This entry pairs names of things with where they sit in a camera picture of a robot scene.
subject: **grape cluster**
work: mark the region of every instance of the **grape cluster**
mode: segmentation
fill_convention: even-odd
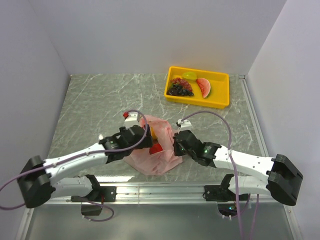
[[[174,83],[172,87],[168,90],[167,94],[171,96],[194,96],[195,95],[192,91],[184,88],[179,83]]]
[[[188,83],[187,80],[184,80],[184,79],[181,79],[180,77],[177,77],[177,78],[171,79],[170,82],[171,82],[172,84],[181,85],[184,89],[192,92],[192,87],[191,87],[191,85]]]

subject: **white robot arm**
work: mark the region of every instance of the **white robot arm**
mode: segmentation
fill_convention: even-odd
[[[79,171],[110,162],[121,160],[131,154],[134,149],[150,148],[153,139],[149,128],[143,141],[135,145],[144,136],[145,130],[139,126],[140,115],[125,114],[125,127],[113,136],[102,137],[99,142],[83,150],[57,158],[41,160],[32,157],[22,170],[46,167],[44,170],[26,175],[18,179],[27,208],[35,208],[51,198],[79,196],[90,201],[97,201],[104,194],[102,187],[94,175],[74,176]],[[225,146],[212,142],[202,143],[190,131],[192,124],[188,120],[178,120],[179,132],[174,136],[174,154],[190,155],[193,160],[203,166],[233,170],[229,151]],[[239,194],[271,195],[278,202],[294,206],[297,202],[302,174],[283,155],[276,158],[254,156],[232,151],[237,171],[247,176],[238,177]],[[221,185],[204,187],[204,198],[207,201],[227,202],[235,199],[236,184],[233,174],[227,174]]]

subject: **plastic tray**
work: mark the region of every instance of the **plastic tray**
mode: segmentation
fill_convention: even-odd
[[[197,78],[205,78],[210,82],[211,92],[207,98],[203,98],[201,90],[195,81],[188,81],[192,86],[194,96],[171,96],[167,95],[168,89],[172,86],[171,79],[181,78],[185,72],[196,73]],[[197,70],[179,66],[171,66],[166,80],[164,97],[170,102],[193,104],[198,106],[224,109],[230,103],[229,75],[226,73]]]

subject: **white enclosure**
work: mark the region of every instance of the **white enclosure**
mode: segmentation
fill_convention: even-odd
[[[303,237],[320,239],[319,10],[317,0],[1,1],[0,182],[47,156],[71,74],[241,74],[269,152],[304,174],[294,208]],[[22,201],[16,184],[0,194]],[[1,239],[15,237],[22,213],[0,211]]]

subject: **gray marble floor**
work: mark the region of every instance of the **gray marble floor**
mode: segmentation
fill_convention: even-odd
[[[70,154],[98,141],[98,135],[110,136],[123,126],[122,113],[138,109],[146,115],[168,120],[173,127],[183,116],[199,110],[221,114],[232,129],[232,149],[260,155],[254,126],[237,75],[230,76],[230,105],[225,109],[207,108],[166,101],[166,74],[79,74],[71,77],[62,111],[53,137],[50,158]],[[201,141],[227,145],[226,126],[217,117],[204,113],[190,118],[192,132]],[[94,174],[102,182],[219,182],[232,171],[204,167],[189,157],[163,176],[145,176],[123,160],[92,167],[79,173]]]

